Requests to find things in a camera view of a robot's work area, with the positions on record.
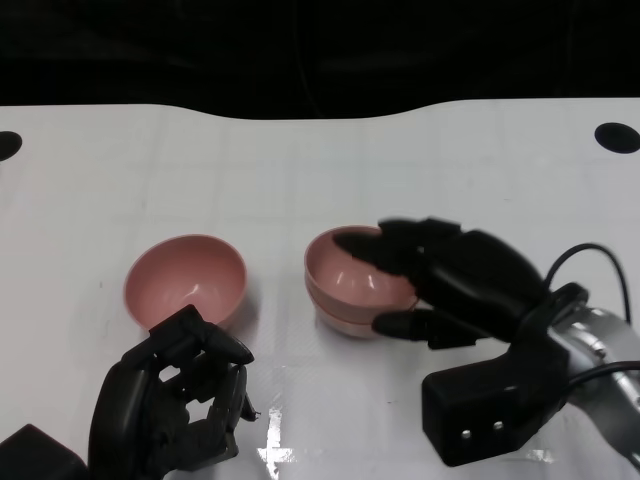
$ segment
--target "robotic arm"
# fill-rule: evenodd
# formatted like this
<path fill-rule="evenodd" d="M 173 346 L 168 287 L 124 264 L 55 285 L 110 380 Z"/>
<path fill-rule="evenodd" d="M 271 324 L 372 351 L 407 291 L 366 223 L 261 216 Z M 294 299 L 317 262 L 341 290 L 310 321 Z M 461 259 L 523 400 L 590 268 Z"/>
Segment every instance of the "robotic arm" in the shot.
<path fill-rule="evenodd" d="M 257 413 L 246 393 L 251 352 L 193 305 L 151 329 L 104 380 L 89 435 L 92 480 L 159 480 L 238 454 L 234 430 Z M 173 378 L 159 374 L 169 365 Z M 206 419 L 189 423 L 187 404 L 213 398 Z"/>
<path fill-rule="evenodd" d="M 382 315 L 376 331 L 432 349 L 484 337 L 510 344 L 494 360 L 425 378 L 423 429 L 447 465 L 521 448 L 569 401 L 640 471 L 640 338 L 627 323 L 590 308 L 577 284 L 550 291 L 549 279 L 486 233 L 435 219 L 380 228 L 334 240 L 406 276 L 433 309 Z"/>

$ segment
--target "white table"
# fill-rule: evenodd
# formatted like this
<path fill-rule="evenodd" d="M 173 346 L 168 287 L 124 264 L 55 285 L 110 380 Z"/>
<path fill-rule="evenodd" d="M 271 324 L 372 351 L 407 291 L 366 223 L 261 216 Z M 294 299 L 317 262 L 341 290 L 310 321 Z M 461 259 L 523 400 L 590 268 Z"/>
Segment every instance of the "white table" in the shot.
<path fill-rule="evenodd" d="M 0 164 L 0 438 L 33 423 L 86 459 L 108 368 L 144 333 L 122 284 L 146 248 L 213 234 L 243 254 L 259 321 L 263 412 L 240 455 L 197 479 L 632 479 L 589 420 L 566 407 L 521 451 L 449 469 L 421 428 L 432 371 L 505 347 L 430 352 L 354 341 L 314 322 L 302 256 L 333 226 L 435 214 L 502 236 L 546 270 L 583 241 L 612 246 L 640 312 L 640 153 L 594 129 L 640 128 L 640 100 L 479 101 L 335 121 L 242 121 L 161 106 L 0 108 L 24 146 Z M 572 260 L 594 303 L 620 311 L 597 254 Z M 202 409 L 195 409 L 195 415 Z"/>

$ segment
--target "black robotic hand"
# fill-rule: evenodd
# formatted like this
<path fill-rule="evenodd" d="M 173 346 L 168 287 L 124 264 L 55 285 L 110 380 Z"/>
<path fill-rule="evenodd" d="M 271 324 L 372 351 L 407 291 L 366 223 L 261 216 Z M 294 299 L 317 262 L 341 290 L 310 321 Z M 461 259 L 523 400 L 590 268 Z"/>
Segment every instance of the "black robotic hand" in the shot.
<path fill-rule="evenodd" d="M 257 413 L 246 394 L 251 352 L 189 305 L 150 331 L 107 374 L 89 436 L 93 480 L 158 480 L 238 454 L 234 429 Z M 169 365 L 180 369 L 162 381 Z M 189 423 L 187 404 L 214 398 Z"/>
<path fill-rule="evenodd" d="M 429 218 L 380 222 L 380 235 L 338 234 L 335 242 L 382 271 L 403 275 L 433 310 L 391 313 L 374 328 L 427 340 L 431 348 L 473 345 L 491 336 L 511 342 L 547 291 L 535 268 L 497 238 Z"/>
<path fill-rule="evenodd" d="M 450 466 L 520 448 L 563 405 L 568 354 L 547 329 L 586 298 L 578 285 L 550 293 L 519 253 L 480 231 L 436 219 L 383 221 L 380 234 L 338 234 L 355 258 L 407 277 L 433 310 L 388 313 L 373 328 L 432 349 L 510 343 L 490 361 L 427 376 L 423 429 Z"/>

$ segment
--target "cable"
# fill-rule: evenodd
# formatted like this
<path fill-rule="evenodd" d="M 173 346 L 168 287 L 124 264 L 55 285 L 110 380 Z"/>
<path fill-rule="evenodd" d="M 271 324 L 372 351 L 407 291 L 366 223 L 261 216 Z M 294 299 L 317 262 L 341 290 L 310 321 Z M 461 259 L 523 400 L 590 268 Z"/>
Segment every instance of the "cable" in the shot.
<path fill-rule="evenodd" d="M 627 287 L 627 279 L 624 275 L 624 271 L 620 262 L 613 254 L 611 250 L 602 245 L 598 245 L 597 243 L 582 243 L 580 245 L 576 245 L 575 247 L 570 248 L 566 252 L 564 252 L 560 257 L 553 263 L 551 268 L 549 269 L 549 273 L 547 277 L 544 279 L 545 289 L 549 289 L 551 287 L 551 282 L 553 281 L 553 277 L 558 272 L 560 267 L 571 257 L 573 257 L 576 253 L 583 252 L 585 250 L 598 250 L 604 253 L 609 259 L 611 263 L 613 263 L 614 268 L 616 269 L 616 273 L 618 274 L 618 279 L 620 280 L 620 289 L 622 290 L 622 301 L 624 303 L 624 316 L 625 321 L 631 325 L 631 302 L 629 301 L 629 289 Z"/>
<path fill-rule="evenodd" d="M 565 389 L 565 394 L 569 395 L 576 387 L 596 378 L 611 375 L 616 372 L 629 372 L 633 370 L 640 371 L 640 361 L 613 362 L 600 365 L 599 367 L 592 368 L 591 370 L 571 377 Z"/>

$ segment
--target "bowl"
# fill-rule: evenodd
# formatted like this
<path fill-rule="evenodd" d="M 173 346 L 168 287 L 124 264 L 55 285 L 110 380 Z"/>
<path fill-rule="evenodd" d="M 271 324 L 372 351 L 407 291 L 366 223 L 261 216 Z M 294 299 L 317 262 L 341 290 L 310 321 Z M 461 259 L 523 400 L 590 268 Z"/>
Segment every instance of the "bowl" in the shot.
<path fill-rule="evenodd" d="M 313 303 L 313 306 L 316 308 L 317 317 L 333 330 L 336 330 L 343 335 L 355 338 L 371 339 L 379 337 L 379 335 L 371 329 L 371 325 L 351 323 L 331 315 L 313 298 L 311 292 L 308 290 L 307 292 L 309 293 L 309 297 L 311 297 L 311 303 Z"/>
<path fill-rule="evenodd" d="M 316 237 L 305 253 L 305 284 L 312 298 L 335 318 L 371 325 L 378 315 L 409 310 L 418 299 L 406 278 L 353 258 L 333 241 L 337 233 L 378 233 L 365 226 L 335 228 Z"/>
<path fill-rule="evenodd" d="M 235 248 L 208 235 L 185 235 L 142 254 L 125 280 L 124 300 L 146 329 L 189 304 L 207 322 L 226 328 L 246 290 L 247 269 Z"/>

